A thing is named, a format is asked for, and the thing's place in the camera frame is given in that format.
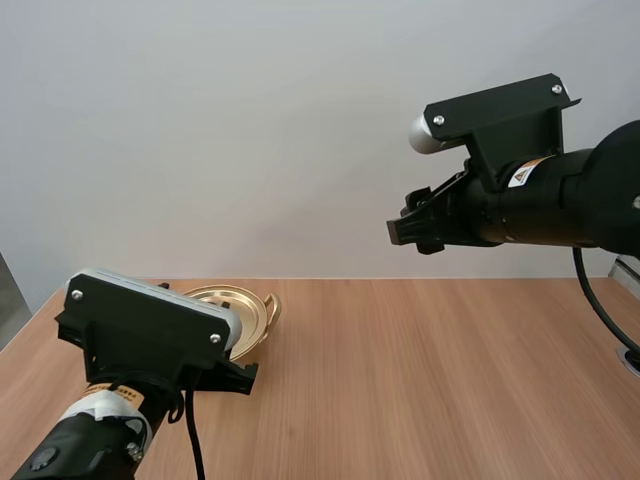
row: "black mounting bracket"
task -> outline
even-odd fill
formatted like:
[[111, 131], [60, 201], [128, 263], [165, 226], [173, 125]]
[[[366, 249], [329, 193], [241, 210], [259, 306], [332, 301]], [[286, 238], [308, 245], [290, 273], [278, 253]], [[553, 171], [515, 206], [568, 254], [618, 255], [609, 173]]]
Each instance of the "black mounting bracket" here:
[[484, 190], [497, 192], [505, 165], [563, 153], [562, 110], [578, 103], [550, 73], [433, 103], [424, 117], [436, 140], [465, 143]]
[[[74, 291], [82, 298], [74, 299]], [[56, 320], [58, 338], [83, 349], [89, 382], [136, 370], [184, 389], [197, 372], [196, 390], [249, 394], [256, 377], [257, 365], [243, 368], [228, 359], [225, 320], [89, 275], [70, 280]], [[212, 334], [220, 341], [212, 343]]]

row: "wooden table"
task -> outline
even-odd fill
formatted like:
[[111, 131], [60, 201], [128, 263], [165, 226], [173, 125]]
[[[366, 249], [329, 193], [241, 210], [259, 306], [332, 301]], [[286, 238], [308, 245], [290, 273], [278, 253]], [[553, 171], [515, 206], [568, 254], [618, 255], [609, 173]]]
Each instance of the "wooden table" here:
[[[220, 281], [173, 281], [186, 291]], [[574, 280], [236, 280], [285, 312], [251, 396], [196, 394], [209, 479], [623, 479], [640, 472], [640, 379]], [[640, 303], [603, 303], [640, 338]], [[0, 354], [0, 478], [85, 388], [56, 294]], [[195, 479], [184, 420], [139, 479]]]

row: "black power cord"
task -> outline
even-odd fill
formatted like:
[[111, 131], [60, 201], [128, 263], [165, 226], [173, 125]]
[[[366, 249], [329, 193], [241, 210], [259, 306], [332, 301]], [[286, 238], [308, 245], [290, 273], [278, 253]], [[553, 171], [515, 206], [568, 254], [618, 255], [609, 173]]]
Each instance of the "black power cord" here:
[[198, 439], [198, 430], [196, 428], [196, 421], [193, 408], [193, 394], [195, 385], [198, 381], [199, 375], [192, 379], [190, 385], [185, 389], [185, 396], [182, 397], [180, 389], [174, 387], [167, 379], [156, 375], [154, 373], [143, 371], [129, 371], [118, 377], [111, 385], [109, 390], [115, 391], [118, 387], [124, 385], [127, 382], [140, 382], [148, 385], [153, 385], [165, 395], [169, 400], [169, 415], [168, 422], [177, 423], [182, 418], [182, 415], [186, 413], [187, 418], [187, 431], [189, 432], [189, 439], [191, 440], [191, 448], [193, 449], [193, 459], [196, 464], [196, 472], [198, 480], [205, 480], [204, 474], [204, 462], [202, 459], [202, 450], [200, 449], [200, 440]]
[[193, 411], [193, 387], [189, 387], [185, 390], [184, 397], [187, 414], [187, 431], [189, 432], [189, 439], [191, 439], [193, 459], [196, 462], [196, 473], [198, 480], [205, 480], [202, 450], [200, 450], [200, 440], [198, 439], [198, 430], [196, 429], [196, 419]]
[[587, 278], [587, 272], [584, 269], [584, 261], [582, 260], [582, 249], [574, 248], [573, 249], [573, 263], [576, 266], [576, 273], [578, 274], [578, 281], [580, 282], [580, 286], [582, 287], [582, 292], [584, 296], [587, 297], [587, 301], [593, 307], [593, 310], [596, 312], [602, 323], [609, 329], [609, 331], [618, 339], [620, 343], [622, 343], [625, 347], [629, 349], [629, 352], [636, 359], [640, 359], [640, 347], [631, 340], [626, 333], [624, 333], [618, 325], [613, 321], [613, 319], [606, 312], [604, 307], [598, 301], [596, 294], [591, 289], [591, 285], [589, 284], [589, 279]]

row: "white backdrop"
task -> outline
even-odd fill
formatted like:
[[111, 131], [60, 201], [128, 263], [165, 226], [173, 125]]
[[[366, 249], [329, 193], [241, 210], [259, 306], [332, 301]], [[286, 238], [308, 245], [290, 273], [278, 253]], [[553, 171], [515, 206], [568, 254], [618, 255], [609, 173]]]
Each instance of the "white backdrop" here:
[[[553, 72], [566, 147], [640, 117], [635, 0], [0, 3], [0, 251], [32, 308], [74, 271], [573, 275], [564, 249], [389, 244], [427, 103]], [[594, 274], [611, 257], [590, 256]]]

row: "screw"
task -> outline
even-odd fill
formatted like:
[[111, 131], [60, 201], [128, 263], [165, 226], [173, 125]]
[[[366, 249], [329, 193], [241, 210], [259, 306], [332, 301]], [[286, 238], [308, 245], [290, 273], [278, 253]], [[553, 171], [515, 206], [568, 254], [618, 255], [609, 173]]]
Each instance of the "screw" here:
[[142, 451], [142, 449], [133, 442], [127, 445], [127, 453], [136, 463], [140, 463], [142, 461], [142, 458], [144, 457], [144, 452]]

